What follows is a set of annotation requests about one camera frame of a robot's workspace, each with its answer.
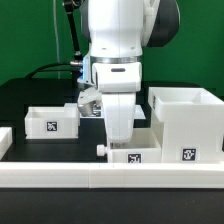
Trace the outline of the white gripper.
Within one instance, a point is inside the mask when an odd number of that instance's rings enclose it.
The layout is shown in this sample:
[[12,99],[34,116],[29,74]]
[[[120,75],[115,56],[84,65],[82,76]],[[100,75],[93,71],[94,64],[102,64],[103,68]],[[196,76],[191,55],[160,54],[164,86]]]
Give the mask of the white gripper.
[[111,149],[123,149],[133,134],[136,93],[141,89],[142,65],[92,65],[94,87],[79,93],[78,109],[83,116],[93,113],[93,103],[100,102],[103,109],[107,140]]

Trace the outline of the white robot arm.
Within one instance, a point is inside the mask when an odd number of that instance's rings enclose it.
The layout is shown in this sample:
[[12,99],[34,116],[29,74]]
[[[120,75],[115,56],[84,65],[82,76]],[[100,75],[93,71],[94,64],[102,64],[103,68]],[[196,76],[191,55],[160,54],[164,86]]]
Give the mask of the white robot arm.
[[163,47],[177,34],[177,0],[84,0],[82,33],[89,40],[84,57],[88,89],[79,96],[80,112],[102,105],[107,144],[131,141],[136,93],[141,90],[143,49]]

